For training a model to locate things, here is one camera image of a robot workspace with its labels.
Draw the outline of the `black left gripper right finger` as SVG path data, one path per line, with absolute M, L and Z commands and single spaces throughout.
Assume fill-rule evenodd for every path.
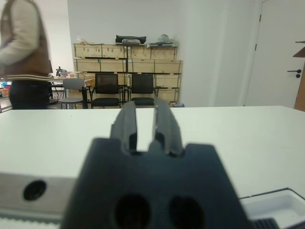
M 168 103 L 160 98 L 154 100 L 154 139 L 161 144 L 167 155 L 182 155 L 184 148 L 180 127 Z

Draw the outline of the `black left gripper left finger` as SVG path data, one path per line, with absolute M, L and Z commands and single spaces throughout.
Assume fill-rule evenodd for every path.
M 134 101 L 125 103 L 121 108 L 111 126 L 110 138 L 118 139 L 124 152 L 137 151 L 137 120 Z

